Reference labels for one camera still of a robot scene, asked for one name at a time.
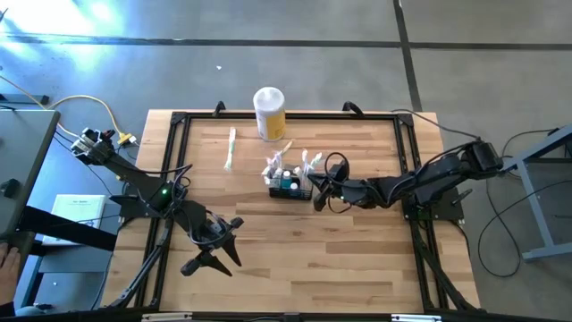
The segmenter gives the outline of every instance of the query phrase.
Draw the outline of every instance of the wooden tabletop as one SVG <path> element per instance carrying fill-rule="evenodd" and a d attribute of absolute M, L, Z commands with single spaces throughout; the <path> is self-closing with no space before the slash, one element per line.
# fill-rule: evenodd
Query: wooden tabletop
<path fill-rule="evenodd" d="M 139 168 L 160 170 L 171 113 L 149 111 L 137 160 Z M 424 116 L 436 121 L 433 113 Z M 236 148 L 232 172 L 227 173 L 223 166 L 231 126 L 237 129 Z M 416 117 L 415 128 L 422 162 L 442 151 L 438 128 Z M 180 139 L 175 141 L 172 166 Z M 411 235 L 400 205 L 352 208 L 337 215 L 327 207 L 315 212 L 310 201 L 268 197 L 260 176 L 265 158 L 291 139 L 294 142 L 284 156 L 288 164 L 299 164 L 306 148 L 311 157 L 317 152 L 325 156 L 334 151 L 343 153 L 349 159 L 352 178 L 400 174 L 391 123 L 288 120 L 284 139 L 264 142 L 258 138 L 255 120 L 193 121 L 185 162 L 194 165 L 187 174 L 191 179 L 188 198 L 229 220 L 235 216 L 244 219 L 245 224 L 236 231 L 242 267 L 218 250 L 215 255 L 233 277 L 210 268 L 201 268 L 191 277 L 182 276 L 181 266 L 198 251 L 176 226 L 161 310 L 421 312 Z M 339 202 L 332 206 L 344 207 Z M 137 219 L 119 233 L 103 304 L 116 299 L 139 270 L 148 226 L 149 220 Z M 443 269 L 466 299 L 478 307 L 463 236 L 446 222 L 435 223 L 435 231 Z M 154 270 L 146 303 L 155 275 Z M 436 303 L 433 274 L 428 277 Z"/>

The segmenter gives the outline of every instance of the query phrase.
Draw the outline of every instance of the white bottle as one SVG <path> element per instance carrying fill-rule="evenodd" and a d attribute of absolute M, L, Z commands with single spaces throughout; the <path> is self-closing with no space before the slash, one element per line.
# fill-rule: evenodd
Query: white bottle
<path fill-rule="evenodd" d="M 286 128 L 284 94 L 279 89 L 265 87 L 257 91 L 252 102 L 257 113 L 258 135 L 266 141 L 281 139 Z"/>

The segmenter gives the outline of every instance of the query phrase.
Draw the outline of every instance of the table frame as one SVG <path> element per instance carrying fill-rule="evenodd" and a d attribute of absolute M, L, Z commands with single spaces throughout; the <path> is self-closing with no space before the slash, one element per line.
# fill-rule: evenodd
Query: table frame
<path fill-rule="evenodd" d="M 173 146 L 175 137 L 179 131 L 179 128 L 182 127 L 182 137 L 179 147 L 179 154 L 177 156 L 176 167 L 180 167 L 184 165 L 185 155 L 187 151 L 187 143 L 189 140 L 189 130 L 193 120 L 201 120 L 201 119 L 256 119 L 256 114 L 254 112 L 231 112 L 231 111 L 224 111 L 225 106 L 223 102 L 219 102 L 215 111 L 211 112 L 172 112 L 172 117 L 170 121 L 170 128 L 169 133 L 167 135 L 167 141 L 165 146 L 164 152 L 164 159 L 163 164 L 161 167 L 162 171 L 166 171 L 170 167 L 172 153 L 173 153 Z M 393 124 L 393 129 L 395 133 L 395 140 L 398 150 L 398 159 L 400 161 L 400 170 L 402 174 L 407 173 L 410 171 L 408 168 L 408 159 L 405 150 L 405 139 L 403 136 L 402 130 L 405 128 L 405 131 L 408 134 L 408 141 L 409 146 L 411 149 L 411 156 L 413 158 L 413 166 L 418 168 L 421 166 L 421 159 L 419 156 L 419 150 L 416 141 L 416 134 L 415 134 L 415 126 L 413 117 L 411 114 L 364 114 L 359 107 L 351 102 L 346 102 L 342 108 L 342 111 L 353 111 L 353 113 L 340 113 L 340 112 L 315 112 L 315 113 L 304 113 L 304 112 L 288 112 L 286 113 L 286 119 L 296 119 L 296 120 L 346 120 L 348 122 L 353 121 L 380 121 L 380 122 L 389 122 Z M 416 211 L 415 205 L 412 205 L 409 199 L 402 200 L 403 206 L 403 216 L 404 218 L 412 217 L 412 212 Z M 147 259 L 147 257 L 153 251 L 157 230 L 159 226 L 159 219 L 152 218 L 151 224 L 149 226 L 149 231 L 147 234 L 147 244 L 144 252 L 143 262 Z M 419 226 L 418 221 L 416 220 L 408 220 L 409 225 L 411 227 L 411 236 L 412 239 L 414 238 L 415 233 L 419 233 Z M 440 266 L 441 262 L 439 260 L 439 251 L 437 249 L 437 241 L 435 238 L 435 232 L 433 228 L 433 221 L 426 220 L 426 239 L 427 239 L 427 248 L 431 255 L 433 255 L 436 263 Z M 169 245 L 171 242 L 172 236 L 172 225 L 166 225 L 165 229 L 169 229 L 166 235 L 166 240 L 164 241 L 164 251 L 161 254 L 161 258 L 159 259 L 157 275 L 155 280 L 155 287 L 153 291 L 153 296 L 151 298 L 149 307 L 159 309 L 161 303 L 161 296 L 163 292 L 163 284 L 164 284 L 164 275 L 167 265 L 167 258 L 169 255 Z M 427 276 L 425 272 L 425 262 L 424 258 L 422 257 L 421 253 L 414 247 L 414 256 L 416 260 L 416 271 L 417 277 L 419 281 L 419 291 L 421 296 L 421 301 L 423 304 L 423 308 L 425 311 L 429 309 L 435 309 L 435 306 L 432 303 L 429 293 L 429 284 L 427 283 Z M 437 287 L 437 295 L 439 301 L 439 309 L 448 309 L 449 302 L 447 298 L 447 293 L 443 286 L 439 283 L 437 276 L 435 277 L 436 287 Z M 145 307 L 143 305 L 143 299 L 145 298 L 145 290 L 147 289 L 147 278 L 143 280 L 141 283 L 138 292 L 135 296 L 135 307 Z M 232 317 L 240 317 L 240 318 L 249 318 L 249 317 L 260 317 L 263 316 L 264 313 L 261 312 L 194 312 L 194 317 L 209 317 L 209 318 L 229 318 Z M 336 313 L 336 314 L 326 314 L 324 315 L 328 318 L 383 318 L 386 317 L 387 314 L 363 314 L 363 313 Z"/>

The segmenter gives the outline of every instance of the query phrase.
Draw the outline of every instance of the gray floor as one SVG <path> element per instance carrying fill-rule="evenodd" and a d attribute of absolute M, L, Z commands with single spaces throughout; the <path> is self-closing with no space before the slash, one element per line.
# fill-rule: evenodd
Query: gray floor
<path fill-rule="evenodd" d="M 401 2 L 409 39 L 415 42 L 572 42 L 568 18 L 572 3 L 566 0 Z M 11 6 L 0 24 L 4 32 L 132 38 L 400 39 L 391 0 L 62 1 L 59 5 L 42 4 L 35 12 L 25 3 Z M 442 124 L 483 136 L 497 149 L 518 132 L 570 123 L 570 57 L 569 51 L 412 51 L 423 110 L 437 112 Z M 54 99 L 72 94 L 102 98 L 114 110 L 120 126 L 138 137 L 149 108 L 214 108 L 219 100 L 230 109 L 251 108 L 252 95 L 266 85 L 283 89 L 288 109 L 338 110 L 346 100 L 364 110 L 411 108 L 399 48 L 0 42 L 0 65 L 4 76 L 34 93 Z M 6 84 L 0 84 L 0 91 L 13 92 Z M 107 114 L 95 103 L 76 101 L 61 110 L 63 123 L 71 130 L 111 127 Z M 446 147 L 467 140 L 447 132 L 442 136 Z M 509 153 L 541 139 L 542 134 L 521 137 L 509 147 Z M 112 175 L 95 170 L 112 191 L 119 191 Z M 475 254 L 476 239 L 492 210 L 484 183 L 462 185 L 469 187 L 474 192 L 463 202 L 465 228 L 482 306 L 492 312 L 570 319 L 572 255 L 525 263 L 507 279 L 488 275 Z M 558 189 L 568 191 L 564 186 Z M 524 195 L 520 183 L 510 179 L 492 180 L 491 190 L 499 209 Z M 49 210 L 56 193 L 105 190 L 88 169 L 53 144 L 30 203 Z M 511 210 L 506 219 L 522 251 L 541 245 L 526 203 Z M 560 220 L 559 228 L 564 232 L 572 228 L 572 220 Z M 515 251 L 499 225 L 485 235 L 483 257 L 499 273 L 509 272 L 515 265 Z M 69 281 L 60 282 L 58 288 L 79 287 L 85 281 L 86 288 L 81 291 L 93 296 L 80 301 L 58 299 L 58 309 L 87 309 L 97 293 L 93 274 L 51 275 L 38 301 L 49 300 L 46 288 L 54 278 Z"/>

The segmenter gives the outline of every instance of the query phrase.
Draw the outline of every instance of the yellow label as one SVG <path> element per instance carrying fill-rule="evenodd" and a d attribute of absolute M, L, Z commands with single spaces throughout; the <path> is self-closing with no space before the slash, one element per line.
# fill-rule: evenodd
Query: yellow label
<path fill-rule="evenodd" d="M 284 135 L 284 128 L 286 127 L 286 115 L 284 110 L 279 114 L 266 117 L 266 133 L 268 133 L 268 140 L 278 140 Z"/>

